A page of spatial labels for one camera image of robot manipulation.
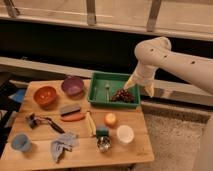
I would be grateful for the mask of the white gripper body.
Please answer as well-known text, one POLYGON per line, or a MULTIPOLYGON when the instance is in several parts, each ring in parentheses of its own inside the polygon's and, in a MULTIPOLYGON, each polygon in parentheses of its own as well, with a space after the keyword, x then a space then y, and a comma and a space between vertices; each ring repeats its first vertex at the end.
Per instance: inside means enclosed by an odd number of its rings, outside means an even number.
POLYGON ((138 63, 133 74, 130 76, 130 85, 153 86, 156 68, 151 65, 138 63))

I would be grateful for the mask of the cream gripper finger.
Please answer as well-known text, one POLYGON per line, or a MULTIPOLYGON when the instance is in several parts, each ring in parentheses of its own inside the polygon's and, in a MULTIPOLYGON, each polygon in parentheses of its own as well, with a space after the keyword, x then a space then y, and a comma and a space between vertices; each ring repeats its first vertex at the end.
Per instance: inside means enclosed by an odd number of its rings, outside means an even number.
POLYGON ((154 96, 154 84, 153 83, 149 83, 145 86, 145 91, 147 92, 147 94, 150 97, 154 96))
POLYGON ((123 89, 124 89, 124 90, 127 90, 127 89, 133 87, 135 84, 136 84, 136 82, 135 82, 135 80, 133 79, 133 77, 130 77, 130 78, 127 80, 127 82, 124 84, 123 89))

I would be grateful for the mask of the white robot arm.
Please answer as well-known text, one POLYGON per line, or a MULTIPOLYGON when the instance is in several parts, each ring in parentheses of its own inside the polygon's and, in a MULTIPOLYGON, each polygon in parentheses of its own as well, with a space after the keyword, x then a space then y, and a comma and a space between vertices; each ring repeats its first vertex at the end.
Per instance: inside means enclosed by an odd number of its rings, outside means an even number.
MULTIPOLYGON (((153 97, 155 73, 161 68, 213 95, 213 59, 172 52, 166 37, 138 43, 134 54, 138 63, 125 89, 138 84, 153 97)), ((213 116, 205 127, 192 171, 213 171, 213 116)))

